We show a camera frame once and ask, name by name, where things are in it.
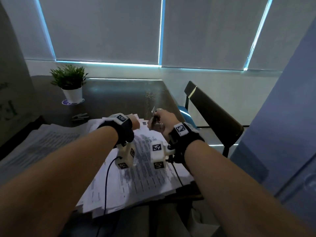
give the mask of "purple coaster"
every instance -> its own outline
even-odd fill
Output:
[[[82,102],[84,102],[84,99],[82,99],[82,101],[79,102],[79,103],[69,103],[68,100],[65,99],[65,100],[63,100],[61,103],[62,103],[63,105],[77,105],[77,104],[80,104],[80,103],[82,103]]]

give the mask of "chair backrest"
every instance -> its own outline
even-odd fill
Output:
[[[189,81],[184,92],[187,95],[187,100],[192,101],[224,147],[229,148],[235,144],[242,135],[244,127],[192,81]]]

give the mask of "stack of paper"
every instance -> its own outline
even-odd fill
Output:
[[[148,121],[143,119],[139,119],[139,121],[141,127],[134,131],[135,167],[120,170],[114,163],[111,165],[107,180],[106,213],[144,201],[164,198],[168,194],[175,193],[176,188],[181,186],[171,164],[167,165],[165,169],[158,170],[151,164],[150,142],[154,140],[165,141],[165,139],[159,132],[148,129]],[[73,128],[54,124],[42,125],[38,130],[32,131],[18,147],[0,162],[0,185],[49,153],[94,131],[102,122],[102,119],[93,119]],[[113,149],[77,203],[77,208],[81,209],[82,212],[92,211],[93,217],[103,215],[106,172],[116,155],[117,149]],[[174,165],[183,184],[189,184],[193,181],[193,177],[182,164]]]

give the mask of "wall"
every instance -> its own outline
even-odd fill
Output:
[[[64,63],[26,61],[26,64],[33,76],[50,75],[51,68]],[[185,104],[184,89],[191,80],[242,125],[251,123],[281,74],[275,71],[219,71],[99,64],[78,66],[85,67],[88,77],[162,79],[179,105]],[[189,105],[189,113],[197,126],[207,125],[193,105]]]

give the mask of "black cable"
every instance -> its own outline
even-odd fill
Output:
[[[181,182],[180,177],[179,177],[179,175],[178,175],[178,173],[177,173],[176,167],[174,167],[173,163],[171,163],[171,164],[172,164],[172,166],[173,166],[173,168],[174,168],[174,171],[176,171],[177,177],[178,177],[178,179],[179,179],[181,185],[183,186],[183,183]]]
[[[105,196],[104,196],[104,213],[103,213],[103,215],[105,215],[105,212],[106,212],[107,177],[108,177],[108,175],[109,175],[109,170],[110,170],[110,167],[111,167],[112,163],[113,163],[117,158],[118,158],[118,157],[116,157],[114,160],[111,161],[111,163],[110,163],[110,165],[109,165],[109,167],[108,167],[108,169],[107,169],[107,172],[106,172],[106,178],[105,178]],[[98,231],[97,231],[97,235],[96,235],[95,237],[98,237],[101,227],[102,227],[102,223],[100,223],[100,226],[99,226]]]

